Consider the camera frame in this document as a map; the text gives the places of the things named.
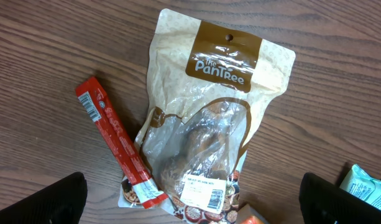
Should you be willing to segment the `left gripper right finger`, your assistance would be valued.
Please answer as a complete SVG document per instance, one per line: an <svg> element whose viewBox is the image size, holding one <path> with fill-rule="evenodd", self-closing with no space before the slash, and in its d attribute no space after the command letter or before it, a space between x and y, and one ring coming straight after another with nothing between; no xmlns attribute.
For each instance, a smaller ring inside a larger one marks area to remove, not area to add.
<svg viewBox="0 0 381 224"><path fill-rule="evenodd" d="M300 185L300 209L305 224L381 224L381 211L307 172Z"/></svg>

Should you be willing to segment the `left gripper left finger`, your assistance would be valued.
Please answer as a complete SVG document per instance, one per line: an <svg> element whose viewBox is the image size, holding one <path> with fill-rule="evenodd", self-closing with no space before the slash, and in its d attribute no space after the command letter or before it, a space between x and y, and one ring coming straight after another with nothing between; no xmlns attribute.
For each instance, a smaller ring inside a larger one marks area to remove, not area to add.
<svg viewBox="0 0 381 224"><path fill-rule="evenodd" d="M71 175L0 210L3 224L78 224L88 195L84 174Z"/></svg>

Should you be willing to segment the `teal orange tissue pack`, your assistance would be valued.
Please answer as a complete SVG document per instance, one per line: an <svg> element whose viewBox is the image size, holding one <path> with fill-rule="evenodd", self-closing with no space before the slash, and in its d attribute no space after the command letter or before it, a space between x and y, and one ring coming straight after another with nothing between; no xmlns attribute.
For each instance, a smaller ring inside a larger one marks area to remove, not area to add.
<svg viewBox="0 0 381 224"><path fill-rule="evenodd" d="M381 180L371 177L357 164L347 173L340 188L381 210Z"/></svg>

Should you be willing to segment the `orange small carton box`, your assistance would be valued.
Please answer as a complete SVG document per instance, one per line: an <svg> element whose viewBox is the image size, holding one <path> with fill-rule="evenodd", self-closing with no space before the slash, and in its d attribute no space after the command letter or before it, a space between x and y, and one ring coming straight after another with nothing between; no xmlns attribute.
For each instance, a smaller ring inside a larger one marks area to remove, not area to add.
<svg viewBox="0 0 381 224"><path fill-rule="evenodd" d="M245 204L237 213L236 224L269 224L269 222L249 204Z"/></svg>

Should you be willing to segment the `red stick sachet pack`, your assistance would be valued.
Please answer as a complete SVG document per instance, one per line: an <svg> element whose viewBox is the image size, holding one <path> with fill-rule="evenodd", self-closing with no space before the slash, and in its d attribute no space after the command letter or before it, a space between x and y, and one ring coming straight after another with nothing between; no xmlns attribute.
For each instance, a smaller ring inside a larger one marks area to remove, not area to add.
<svg viewBox="0 0 381 224"><path fill-rule="evenodd" d="M80 84L76 95L124 173L118 205L148 209L166 200L168 195L158 189L96 77Z"/></svg>

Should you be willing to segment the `beige Pantree snack pouch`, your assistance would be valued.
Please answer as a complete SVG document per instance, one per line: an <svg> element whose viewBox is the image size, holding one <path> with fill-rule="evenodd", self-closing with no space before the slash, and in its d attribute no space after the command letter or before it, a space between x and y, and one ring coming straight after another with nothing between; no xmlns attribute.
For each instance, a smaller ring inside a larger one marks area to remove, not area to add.
<svg viewBox="0 0 381 224"><path fill-rule="evenodd" d="M294 51L163 9L149 48L147 119L135 147L187 223L235 223L239 176L269 103L288 86Z"/></svg>

